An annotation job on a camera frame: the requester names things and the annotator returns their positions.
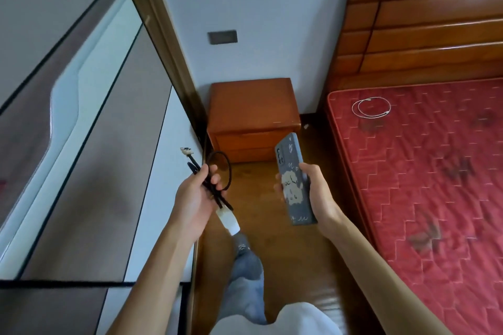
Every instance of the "jeans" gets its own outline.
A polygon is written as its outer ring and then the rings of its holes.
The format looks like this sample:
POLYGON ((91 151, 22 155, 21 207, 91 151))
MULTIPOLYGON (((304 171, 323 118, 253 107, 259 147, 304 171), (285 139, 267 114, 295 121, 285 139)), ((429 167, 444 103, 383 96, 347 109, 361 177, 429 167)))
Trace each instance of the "jeans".
POLYGON ((234 260, 218 319, 242 315, 257 325, 267 325, 264 312, 264 268, 251 250, 238 255, 234 260))

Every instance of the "foot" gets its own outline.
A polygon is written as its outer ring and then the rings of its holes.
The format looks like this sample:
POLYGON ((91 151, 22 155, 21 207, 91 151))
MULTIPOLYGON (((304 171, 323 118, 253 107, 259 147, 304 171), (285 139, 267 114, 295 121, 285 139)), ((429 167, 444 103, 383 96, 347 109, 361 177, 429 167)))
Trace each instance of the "foot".
POLYGON ((250 251, 250 244, 243 233, 236 233, 232 236, 232 239, 234 240, 234 252, 236 254, 236 258, 241 256, 243 253, 250 251))

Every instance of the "cartoon dog illustration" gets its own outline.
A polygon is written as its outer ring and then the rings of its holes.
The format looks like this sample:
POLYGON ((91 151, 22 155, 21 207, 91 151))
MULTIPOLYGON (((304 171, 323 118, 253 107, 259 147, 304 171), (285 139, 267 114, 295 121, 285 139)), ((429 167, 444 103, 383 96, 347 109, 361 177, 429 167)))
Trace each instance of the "cartoon dog illustration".
POLYGON ((289 205, 301 203, 304 197, 302 196, 302 182, 297 186, 297 175, 293 171, 287 171, 281 175, 281 183, 283 184, 283 195, 289 205))

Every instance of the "mattress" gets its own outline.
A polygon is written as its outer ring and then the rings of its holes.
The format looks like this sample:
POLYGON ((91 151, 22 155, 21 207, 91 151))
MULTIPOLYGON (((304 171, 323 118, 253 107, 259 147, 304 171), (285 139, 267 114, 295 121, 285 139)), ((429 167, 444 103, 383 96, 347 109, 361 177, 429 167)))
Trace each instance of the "mattress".
POLYGON ((336 91, 328 111, 382 257, 454 334, 503 333, 503 79, 336 91))

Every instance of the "nightstand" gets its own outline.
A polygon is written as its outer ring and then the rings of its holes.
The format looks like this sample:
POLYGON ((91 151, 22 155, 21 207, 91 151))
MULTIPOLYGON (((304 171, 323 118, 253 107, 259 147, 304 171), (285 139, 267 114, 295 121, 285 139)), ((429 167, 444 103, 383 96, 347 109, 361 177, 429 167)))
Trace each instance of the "nightstand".
POLYGON ((300 130, 289 78, 211 85, 208 135, 231 162, 275 160, 274 146, 300 130))

